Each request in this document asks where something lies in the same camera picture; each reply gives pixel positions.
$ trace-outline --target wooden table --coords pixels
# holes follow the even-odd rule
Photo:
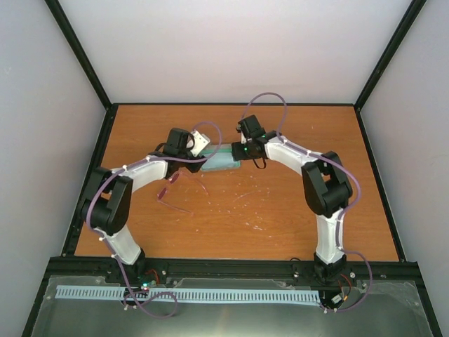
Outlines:
[[[191,130],[203,120],[220,126],[224,143],[238,141],[235,128],[242,111],[242,106],[224,105],[121,105],[102,166],[111,169],[133,163],[164,142],[172,127]],[[256,106],[250,113],[270,131],[276,129],[282,107]],[[200,130],[217,143],[215,129]],[[354,109],[292,106],[282,131],[306,148],[337,152],[358,178],[363,196],[345,217],[344,247],[363,252],[368,260],[398,260]],[[133,195],[128,226],[147,257],[313,258],[316,219],[306,205],[298,174],[273,161],[268,161],[265,170],[245,161],[234,171],[195,177],[207,187],[209,196],[193,180],[180,178],[164,197],[194,212],[193,216],[156,202],[164,180]],[[109,254],[97,236],[82,230],[76,255]]]

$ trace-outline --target pink glasses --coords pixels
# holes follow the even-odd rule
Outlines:
[[[209,195],[209,192],[207,191],[206,186],[204,186],[203,183],[200,180],[198,180],[196,178],[193,178],[189,173],[186,173],[186,172],[183,172],[183,171],[176,171],[176,172],[174,172],[174,174],[169,179],[167,179],[167,183],[166,183],[165,187],[157,194],[157,201],[160,202],[161,204],[167,206],[167,207],[170,207],[171,209],[176,209],[177,211],[190,213],[190,214],[193,215],[193,212],[191,212],[191,211],[187,211],[185,209],[181,209],[180,207],[176,207],[176,206],[167,204],[166,202],[162,201],[162,198],[164,197],[164,195],[167,194],[169,187],[171,185],[173,185],[176,182],[176,180],[178,180],[178,178],[180,176],[184,176],[184,177],[186,177],[186,178],[188,178],[190,180],[195,181],[197,184],[199,184],[201,186],[201,188],[204,190],[204,192],[206,192],[206,194]]]

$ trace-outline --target black metal frame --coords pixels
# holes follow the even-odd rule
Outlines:
[[[357,121],[361,130],[363,141],[365,143],[366,151],[370,160],[371,167],[377,183],[377,188],[380,193],[384,211],[387,216],[388,224],[390,226],[391,235],[394,240],[396,252],[400,262],[370,262],[373,269],[374,279],[388,279],[388,280],[410,280],[414,281],[417,285],[418,292],[424,306],[427,319],[430,323],[431,330],[435,336],[442,336],[439,329],[436,316],[431,306],[427,290],[422,280],[420,269],[417,263],[406,262],[406,256],[401,246],[401,240],[399,239],[394,219],[389,208],[387,197],[382,185],[382,181],[377,170],[373,151],[371,150],[366,130],[361,118],[361,110],[366,103],[369,95],[373,92],[373,89],[383,71],[386,69],[389,61],[393,58],[396,50],[402,42],[404,36],[407,34],[415,18],[420,12],[426,0],[412,0],[410,6],[403,16],[403,19],[399,23],[393,37],[388,43],[382,57],[377,63],[373,73],[368,79],[365,87],[361,91],[355,105],[353,104],[307,104],[298,103],[291,105],[322,105],[322,106],[353,106],[356,113]],[[79,40],[77,39],[72,26],[64,14],[64,11],[59,4],[58,0],[46,0],[51,13],[55,17],[62,33],[65,35],[69,45],[71,46],[75,56],[77,57],[80,65],[86,73],[89,81],[91,82],[95,92],[106,109],[105,119],[102,124],[100,135],[93,152],[91,163],[84,180],[81,193],[83,192],[88,177],[92,170],[99,166],[103,155],[106,150],[109,135],[111,133],[112,126],[116,112],[120,104],[111,104],[107,94],[100,83],[95,71],[84,52]],[[245,105],[245,103],[121,103],[122,105]],[[280,104],[255,104],[255,105],[280,105]],[[118,269],[116,261],[112,258],[87,258],[73,256],[76,245],[78,243],[79,235],[81,233],[81,227],[83,222],[80,218],[74,215],[70,224],[69,232],[62,249],[61,257],[51,258],[48,264],[47,270],[43,277],[41,286],[32,311],[29,315],[23,336],[31,336],[34,323],[36,321],[43,295],[48,284],[49,277],[53,275],[92,275],[92,276],[104,276],[108,282],[120,282],[123,283],[121,274]],[[313,289],[319,291],[337,289],[336,284],[330,286],[322,286],[313,279],[307,277],[308,270],[313,266],[313,261],[248,261],[248,260],[198,260],[198,259],[146,259],[145,264],[147,267],[154,268],[161,275],[161,281],[165,282],[169,279],[181,279],[184,277],[201,277],[201,278],[244,278],[244,279],[275,279],[283,281],[288,284],[294,284],[298,286],[310,286]],[[353,271],[356,273],[358,279],[367,279],[368,273],[364,263],[348,262],[346,266],[347,271]]]

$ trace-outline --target white wall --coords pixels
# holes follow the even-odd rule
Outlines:
[[[61,4],[113,102],[354,103],[410,0]]]
[[[409,260],[449,336],[449,1],[428,1],[362,110]]]
[[[104,109],[44,1],[0,10],[0,336],[59,256]]]

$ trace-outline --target brown table surface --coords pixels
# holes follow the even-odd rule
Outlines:
[[[223,143],[239,141],[235,128],[243,109],[225,105],[121,105],[102,166],[112,169],[133,163],[164,142],[172,127],[191,130],[203,120],[220,126]],[[292,106],[288,110],[283,134],[306,148],[337,152],[361,184],[361,201],[345,217],[344,247],[361,251],[369,260],[398,260],[354,109]],[[276,129],[282,107],[255,106],[250,113],[270,131]],[[217,143],[215,129],[204,126],[200,131]],[[193,216],[156,202],[165,180],[133,194],[128,226],[147,257],[313,258],[316,219],[306,205],[297,173],[274,161],[268,161],[265,170],[245,161],[233,171],[200,172],[194,177],[207,187],[209,196],[194,180],[181,177],[163,199],[193,212]],[[84,228],[76,255],[106,256],[109,252]]]

